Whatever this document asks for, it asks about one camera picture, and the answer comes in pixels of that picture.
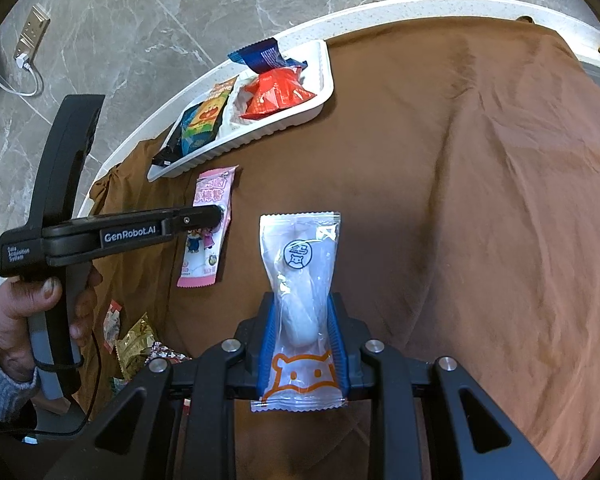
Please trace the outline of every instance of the gold foil wrapper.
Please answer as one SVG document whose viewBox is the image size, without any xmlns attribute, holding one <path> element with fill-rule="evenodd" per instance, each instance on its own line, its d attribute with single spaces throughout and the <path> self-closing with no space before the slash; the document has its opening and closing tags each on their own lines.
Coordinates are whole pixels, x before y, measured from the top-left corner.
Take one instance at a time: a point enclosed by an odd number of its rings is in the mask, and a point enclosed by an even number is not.
<svg viewBox="0 0 600 480">
<path fill-rule="evenodd" d="M 129 332 L 116 341 L 116 354 L 126 380 L 131 380 L 144 366 L 155 342 L 154 329 L 144 314 Z"/>
</svg>

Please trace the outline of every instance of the blue snack wrapper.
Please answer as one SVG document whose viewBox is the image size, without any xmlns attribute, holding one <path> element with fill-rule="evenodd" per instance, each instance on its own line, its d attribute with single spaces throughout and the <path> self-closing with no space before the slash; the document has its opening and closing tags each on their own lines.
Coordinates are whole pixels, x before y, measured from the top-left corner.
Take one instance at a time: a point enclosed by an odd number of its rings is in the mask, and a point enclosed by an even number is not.
<svg viewBox="0 0 600 480">
<path fill-rule="evenodd" d="M 234 63 L 248 66 L 256 74 L 264 74 L 274 68 L 299 66 L 304 70 L 307 67 L 306 61 L 283 58 L 276 38 L 267 38 L 244 46 L 235 52 L 231 52 L 227 57 Z"/>
<path fill-rule="evenodd" d="M 202 103 L 198 103 L 197 105 L 193 105 L 189 110 L 186 110 L 182 115 L 182 120 L 180 121 L 180 129 L 184 133 L 184 130 L 187 129 L 187 126 L 191 123 L 193 118 L 196 116 L 196 112 Z"/>
</svg>

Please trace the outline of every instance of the hand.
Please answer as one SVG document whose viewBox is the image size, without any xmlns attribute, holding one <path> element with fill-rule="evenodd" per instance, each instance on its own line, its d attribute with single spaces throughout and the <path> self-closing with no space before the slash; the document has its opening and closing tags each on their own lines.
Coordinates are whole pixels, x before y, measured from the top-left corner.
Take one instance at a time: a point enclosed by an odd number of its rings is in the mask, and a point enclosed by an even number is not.
<svg viewBox="0 0 600 480">
<path fill-rule="evenodd" d="M 87 288 L 75 302 L 75 318 L 69 333 L 80 347 L 87 344 L 91 334 L 97 304 L 94 287 L 101 282 L 102 276 L 91 267 Z M 44 283 L 10 278 L 0 286 L 0 368 L 14 381 L 28 383 L 36 367 L 27 317 L 52 309 L 61 296 L 62 285 L 57 278 L 49 278 Z"/>
</svg>

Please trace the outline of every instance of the black cable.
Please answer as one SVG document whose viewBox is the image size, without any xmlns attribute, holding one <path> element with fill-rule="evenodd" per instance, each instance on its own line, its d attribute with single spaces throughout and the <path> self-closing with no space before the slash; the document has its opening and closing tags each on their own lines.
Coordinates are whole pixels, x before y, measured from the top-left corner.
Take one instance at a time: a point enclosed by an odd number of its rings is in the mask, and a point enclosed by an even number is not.
<svg viewBox="0 0 600 480">
<path fill-rule="evenodd" d="M 86 424 L 89 421 L 89 418 L 91 416 L 91 412 L 93 411 L 93 405 L 95 404 L 96 397 L 98 395 L 98 385 L 100 384 L 100 373 L 102 371 L 102 357 L 100 356 L 100 348 L 98 348 L 98 341 L 96 339 L 96 335 L 93 333 L 93 330 L 91 330 L 91 339 L 93 339 L 93 344 L 96 346 L 96 355 L 98 357 L 98 373 L 96 374 L 96 385 L 93 389 L 93 397 L 91 397 L 91 402 L 89 403 L 89 409 L 87 410 L 87 413 L 85 413 L 84 419 L 80 423 L 80 426 L 75 428 L 75 430 L 67 431 L 66 433 L 61 433 L 59 431 L 43 431 L 43 430 L 29 430 L 26 428 L 14 428 L 11 430 L 0 430 L 0 434 L 19 433 L 19 434 L 36 434 L 36 435 L 48 435 L 48 436 L 74 436 L 75 434 L 78 434 L 82 431 L 82 428 L 84 428 L 86 426 Z"/>
</svg>

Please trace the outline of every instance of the finger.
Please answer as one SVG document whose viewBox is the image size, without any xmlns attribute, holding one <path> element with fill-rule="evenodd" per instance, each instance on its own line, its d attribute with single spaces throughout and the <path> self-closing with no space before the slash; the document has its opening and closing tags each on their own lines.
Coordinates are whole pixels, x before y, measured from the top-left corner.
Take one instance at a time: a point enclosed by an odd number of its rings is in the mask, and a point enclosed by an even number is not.
<svg viewBox="0 0 600 480">
<path fill-rule="evenodd" d="M 89 273 L 89 277 L 87 278 L 87 285 L 89 286 L 98 286 L 102 283 L 102 274 L 98 272 L 94 266 L 91 266 L 91 272 Z"/>
<path fill-rule="evenodd" d="M 93 313 L 90 313 L 88 316 L 74 319 L 74 322 L 72 322 L 71 326 L 69 327 L 69 334 L 71 335 L 72 339 L 79 341 L 91 333 L 92 327 Z"/>
<path fill-rule="evenodd" d="M 1 289 L 7 296 L 4 298 L 5 313 L 13 319 L 52 309 L 62 296 L 62 285 L 55 277 L 44 282 L 7 282 Z"/>
<path fill-rule="evenodd" d="M 82 339 L 78 339 L 76 340 L 76 344 L 80 347 L 80 348 L 84 348 L 85 346 L 87 346 L 87 343 L 89 342 L 89 337 L 83 337 Z"/>
<path fill-rule="evenodd" d="M 98 304 L 96 291 L 91 287 L 86 288 L 75 299 L 75 317 L 84 317 L 93 312 Z"/>
</svg>

